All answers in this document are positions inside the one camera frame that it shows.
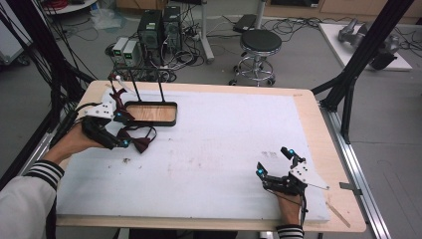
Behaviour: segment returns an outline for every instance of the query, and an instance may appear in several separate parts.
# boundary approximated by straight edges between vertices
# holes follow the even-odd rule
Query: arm
[[[304,238],[304,230],[299,221],[301,198],[298,195],[290,196],[280,192],[276,192],[276,195],[283,222],[282,226],[277,227],[279,237],[283,239]]]
[[[2,237],[42,237],[57,185],[65,174],[59,163],[89,147],[101,146],[84,136],[78,123],[44,155],[44,159],[35,162],[27,174],[13,178],[0,191]]]

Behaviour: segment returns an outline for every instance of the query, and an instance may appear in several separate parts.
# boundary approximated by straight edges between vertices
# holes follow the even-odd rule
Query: computer tower
[[[137,34],[142,49],[159,50],[164,41],[164,26],[160,10],[145,10],[140,18]]]
[[[164,8],[164,35],[167,42],[167,52],[180,52],[182,50],[182,29],[180,21],[180,7],[167,6]]]
[[[162,66],[165,48],[164,25],[160,10],[145,10],[137,27],[142,58],[146,66]]]

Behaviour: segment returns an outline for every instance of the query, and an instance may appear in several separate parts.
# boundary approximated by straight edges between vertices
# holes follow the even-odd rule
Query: black and white striped sleeve
[[[38,160],[25,176],[39,177],[49,183],[55,190],[65,172],[54,162]]]
[[[57,164],[39,160],[25,176],[7,183],[0,191],[0,237],[42,238],[64,174]]]
[[[304,229],[300,225],[284,225],[278,226],[277,232],[280,239],[303,239]]]

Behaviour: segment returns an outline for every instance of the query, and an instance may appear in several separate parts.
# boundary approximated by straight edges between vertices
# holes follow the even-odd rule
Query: wooden table
[[[138,83],[138,86],[145,90],[158,89],[158,85],[152,83]],[[109,88],[108,81],[91,83],[80,104],[100,102],[107,88]],[[366,226],[352,191],[339,187],[340,182],[348,182],[348,179],[344,173],[316,99],[311,91],[185,84],[164,84],[163,89],[164,92],[233,93],[293,97],[316,170],[330,186],[330,190],[324,192],[330,220],[327,222],[306,222],[305,230],[316,232],[362,232],[365,230]],[[70,216],[59,214],[57,224],[58,226],[271,231],[280,222],[277,220],[172,219],[127,216]]]

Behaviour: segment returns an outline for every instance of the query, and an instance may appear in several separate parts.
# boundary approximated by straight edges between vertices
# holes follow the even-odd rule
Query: floor
[[[64,17],[65,28],[77,33],[70,37],[73,50],[99,78],[106,79],[112,63],[105,48],[119,36],[130,36],[137,28],[138,17],[124,15],[122,28],[94,30],[87,11]],[[224,18],[209,19],[209,35],[235,35]],[[403,32],[421,27],[400,28]],[[239,38],[209,38],[215,54],[212,64],[186,67],[176,72],[172,84],[191,83],[227,85],[233,79],[233,66],[241,59]],[[70,58],[63,42],[58,42]],[[351,115],[350,140],[365,173],[372,194],[392,238],[422,238],[422,58],[410,51],[399,51],[412,66],[410,72],[364,71],[355,86]],[[336,77],[341,64],[324,39],[313,28],[302,28],[282,50],[269,58],[275,67],[275,88],[312,89]],[[240,86],[254,87],[252,81]],[[326,93],[316,96],[322,100]],[[49,110],[49,88],[31,65],[12,65],[0,73],[0,175],[19,153],[32,132]],[[58,228],[58,238],[112,238],[115,228]],[[256,232],[242,232],[238,239],[257,238]],[[306,238],[317,238],[307,233]],[[373,238],[368,227],[364,233],[325,233],[324,238]]]

